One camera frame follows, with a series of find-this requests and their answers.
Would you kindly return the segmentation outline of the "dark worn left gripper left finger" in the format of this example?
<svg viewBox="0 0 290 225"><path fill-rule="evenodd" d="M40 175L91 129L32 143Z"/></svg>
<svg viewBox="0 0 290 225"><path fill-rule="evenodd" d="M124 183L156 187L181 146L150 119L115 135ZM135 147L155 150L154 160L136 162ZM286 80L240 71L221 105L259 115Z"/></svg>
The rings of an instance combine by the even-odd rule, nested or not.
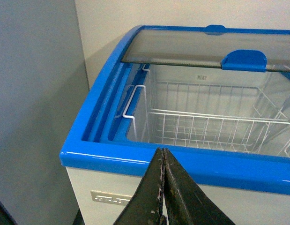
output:
<svg viewBox="0 0 290 225"><path fill-rule="evenodd" d="M157 148L129 203L115 220L115 225L165 225L163 214L165 161Z"/></svg>

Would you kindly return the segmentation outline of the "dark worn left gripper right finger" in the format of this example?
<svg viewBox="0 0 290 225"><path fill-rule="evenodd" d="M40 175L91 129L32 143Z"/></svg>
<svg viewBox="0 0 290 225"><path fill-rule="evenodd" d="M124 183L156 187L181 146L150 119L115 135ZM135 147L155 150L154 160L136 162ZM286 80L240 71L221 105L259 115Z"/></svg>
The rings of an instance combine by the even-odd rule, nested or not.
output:
<svg viewBox="0 0 290 225"><path fill-rule="evenodd" d="M233 225L192 179L169 149L164 148L164 196L170 225Z"/></svg>

